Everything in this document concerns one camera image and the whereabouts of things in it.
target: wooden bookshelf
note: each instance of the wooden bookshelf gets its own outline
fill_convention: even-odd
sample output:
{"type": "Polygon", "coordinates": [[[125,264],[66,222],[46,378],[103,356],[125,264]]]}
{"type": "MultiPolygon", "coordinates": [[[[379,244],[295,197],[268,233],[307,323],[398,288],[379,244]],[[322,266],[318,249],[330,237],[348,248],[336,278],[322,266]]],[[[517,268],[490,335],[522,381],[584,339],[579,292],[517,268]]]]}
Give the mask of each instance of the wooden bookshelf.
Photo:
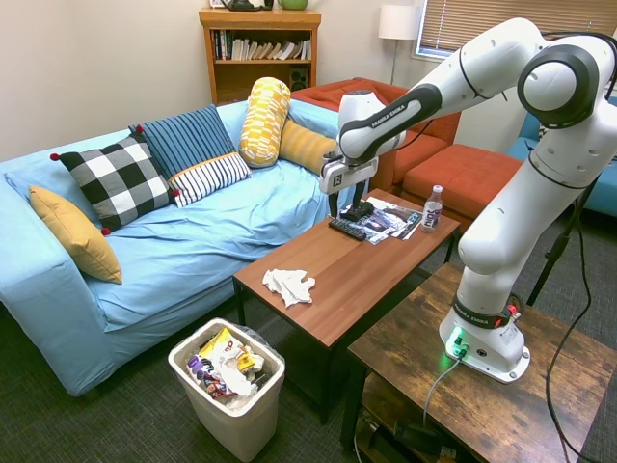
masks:
{"type": "Polygon", "coordinates": [[[226,104],[246,99],[254,82],[260,77],[275,77],[289,85],[293,69],[306,69],[308,85],[317,81],[317,31],[321,14],[274,10],[271,12],[230,12],[202,9],[205,53],[210,77],[212,102],[226,104]],[[235,38],[253,41],[311,40],[310,60],[217,60],[213,31],[231,31],[235,38]]]}

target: white trash can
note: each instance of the white trash can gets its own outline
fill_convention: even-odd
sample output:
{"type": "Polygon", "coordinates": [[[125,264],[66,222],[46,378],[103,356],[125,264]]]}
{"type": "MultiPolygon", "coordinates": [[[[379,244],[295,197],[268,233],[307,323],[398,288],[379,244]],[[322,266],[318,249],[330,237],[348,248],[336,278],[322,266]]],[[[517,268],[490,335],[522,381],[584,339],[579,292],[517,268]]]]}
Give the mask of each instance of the white trash can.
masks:
{"type": "Polygon", "coordinates": [[[249,462],[268,443],[277,428],[279,391],[284,379],[285,365],[268,347],[253,340],[222,318],[214,318],[192,336],[178,344],[168,361],[182,383],[201,423],[217,441],[238,459],[249,462]],[[214,400],[189,376],[186,364],[200,346],[216,336],[223,328],[249,345],[255,354],[264,358],[263,370],[272,376],[249,403],[240,410],[231,411],[214,400]]]}

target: yellow bolster pillow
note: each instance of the yellow bolster pillow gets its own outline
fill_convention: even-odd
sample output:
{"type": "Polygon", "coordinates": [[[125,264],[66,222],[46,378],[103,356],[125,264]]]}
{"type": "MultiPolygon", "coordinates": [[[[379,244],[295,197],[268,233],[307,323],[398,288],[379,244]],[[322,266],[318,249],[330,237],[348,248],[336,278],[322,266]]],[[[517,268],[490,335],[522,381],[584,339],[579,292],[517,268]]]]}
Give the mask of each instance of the yellow bolster pillow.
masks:
{"type": "Polygon", "coordinates": [[[320,174],[324,165],[324,154],[336,149],[336,140],[308,130],[294,121],[288,120],[282,129],[281,159],[320,174]]]}
{"type": "Polygon", "coordinates": [[[240,155],[251,167],[272,166],[279,157],[282,126],[289,111],[289,89],[278,79],[262,77],[253,85],[248,102],[240,155]]]}

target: wooden side table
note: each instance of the wooden side table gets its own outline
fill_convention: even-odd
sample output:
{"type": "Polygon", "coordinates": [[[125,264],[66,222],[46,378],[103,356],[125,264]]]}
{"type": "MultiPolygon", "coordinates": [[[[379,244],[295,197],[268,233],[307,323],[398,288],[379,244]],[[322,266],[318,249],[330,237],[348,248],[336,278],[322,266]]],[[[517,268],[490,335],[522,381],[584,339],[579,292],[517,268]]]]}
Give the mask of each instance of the wooden side table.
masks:
{"type": "MultiPolygon", "coordinates": [[[[351,344],[349,352],[355,366],[341,433],[343,446],[353,442],[361,403],[365,407],[368,404],[369,409],[371,403],[382,404],[373,409],[393,408],[384,405],[389,403],[387,398],[376,398],[375,392],[389,394],[390,389],[395,390],[410,407],[421,411],[437,377],[453,364],[443,352],[438,327],[460,280],[459,270],[444,265],[351,344]],[[369,371],[371,378],[365,388],[369,371]],[[384,381],[389,387],[376,388],[376,381],[384,381]]],[[[567,327],[531,308],[526,308],[518,325],[531,350],[531,365],[524,376],[504,385],[459,365],[434,392],[430,422],[480,461],[563,462],[563,449],[546,403],[545,378],[567,327]]],[[[616,364],[613,349],[577,331],[570,335],[555,364],[551,377],[553,404],[566,436],[577,449],[585,443],[616,364]]],[[[390,414],[381,421],[392,423],[393,418],[390,414]]],[[[577,461],[573,452],[569,456],[577,461]]]]}

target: black and white checkered pillow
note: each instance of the black and white checkered pillow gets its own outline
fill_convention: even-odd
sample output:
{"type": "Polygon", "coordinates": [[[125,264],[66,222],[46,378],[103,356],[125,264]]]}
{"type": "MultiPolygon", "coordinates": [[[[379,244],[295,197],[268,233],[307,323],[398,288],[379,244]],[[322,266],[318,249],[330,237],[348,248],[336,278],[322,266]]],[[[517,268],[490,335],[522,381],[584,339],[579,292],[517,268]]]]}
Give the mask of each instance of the black and white checkered pillow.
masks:
{"type": "Polygon", "coordinates": [[[102,150],[52,154],[51,158],[62,161],[79,184],[100,217],[103,233],[113,232],[173,199],[140,133],[102,150]]]}

